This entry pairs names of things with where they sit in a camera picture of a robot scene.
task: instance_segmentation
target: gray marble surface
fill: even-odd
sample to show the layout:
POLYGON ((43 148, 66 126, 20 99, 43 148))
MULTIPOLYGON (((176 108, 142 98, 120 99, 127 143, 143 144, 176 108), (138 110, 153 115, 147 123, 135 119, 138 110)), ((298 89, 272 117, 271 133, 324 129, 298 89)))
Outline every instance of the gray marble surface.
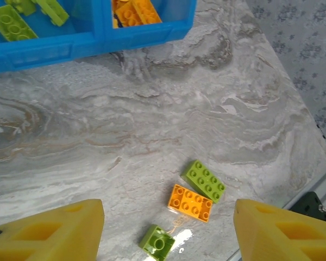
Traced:
POLYGON ((241 0, 198 2, 183 40, 0 74, 0 224, 100 198, 100 260, 226 260, 237 198, 282 206, 326 164, 326 143, 241 0), (209 223, 167 209, 190 160, 227 186, 209 223))

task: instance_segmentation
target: wall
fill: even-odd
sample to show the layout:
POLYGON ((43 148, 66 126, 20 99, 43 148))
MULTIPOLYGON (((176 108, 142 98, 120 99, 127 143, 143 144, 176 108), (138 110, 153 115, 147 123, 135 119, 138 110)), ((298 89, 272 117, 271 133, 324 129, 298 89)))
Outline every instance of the wall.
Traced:
POLYGON ((247 0, 326 137, 326 0, 247 0))

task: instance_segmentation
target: orange lego brick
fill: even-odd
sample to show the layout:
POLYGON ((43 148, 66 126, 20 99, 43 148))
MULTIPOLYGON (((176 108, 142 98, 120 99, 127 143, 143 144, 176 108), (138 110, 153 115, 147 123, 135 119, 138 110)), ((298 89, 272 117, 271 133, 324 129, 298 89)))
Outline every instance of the orange lego brick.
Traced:
POLYGON ((143 24, 141 15, 137 13, 132 1, 115 10, 115 14, 123 27, 140 26, 143 24))
POLYGON ((150 0, 132 0, 143 24, 161 23, 162 20, 150 0))
POLYGON ((112 10, 115 11, 118 8, 124 6, 130 0, 112 0, 112 10))
POLYGON ((175 184, 168 207, 203 222, 209 221, 212 200, 175 184))

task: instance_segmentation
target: blue plastic bin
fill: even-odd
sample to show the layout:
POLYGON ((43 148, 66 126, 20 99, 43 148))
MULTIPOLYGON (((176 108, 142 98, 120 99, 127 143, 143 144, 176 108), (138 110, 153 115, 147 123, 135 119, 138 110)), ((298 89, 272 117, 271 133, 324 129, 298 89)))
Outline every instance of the blue plastic bin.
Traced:
POLYGON ((112 27, 111 0, 58 0, 70 15, 61 27, 37 6, 34 14, 21 16, 38 39, 6 42, 0 35, 0 72, 182 39, 192 27, 196 1, 151 0, 163 23, 119 29, 112 27))

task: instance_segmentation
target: green lego brick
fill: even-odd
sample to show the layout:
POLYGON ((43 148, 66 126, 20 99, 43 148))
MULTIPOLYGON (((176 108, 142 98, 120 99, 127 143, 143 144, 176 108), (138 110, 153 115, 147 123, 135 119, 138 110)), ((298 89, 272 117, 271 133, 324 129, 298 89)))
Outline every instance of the green lego brick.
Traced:
POLYGON ((41 7, 43 14, 51 18, 55 26, 62 26, 69 18, 69 14, 61 7, 56 0, 32 0, 41 7))
POLYGON ((10 5, 0 7, 0 33, 9 42, 38 38, 10 5))
POLYGON ((193 189, 217 203, 225 190, 225 185, 219 181, 210 170, 208 170, 199 160, 193 161, 181 174, 181 178, 193 189))
POLYGON ((139 247, 158 261, 164 261, 175 243, 167 232, 157 225, 151 225, 139 247))
POLYGON ((18 13, 23 13, 25 16, 36 12, 36 6, 31 0, 5 0, 5 3, 12 5, 18 13))

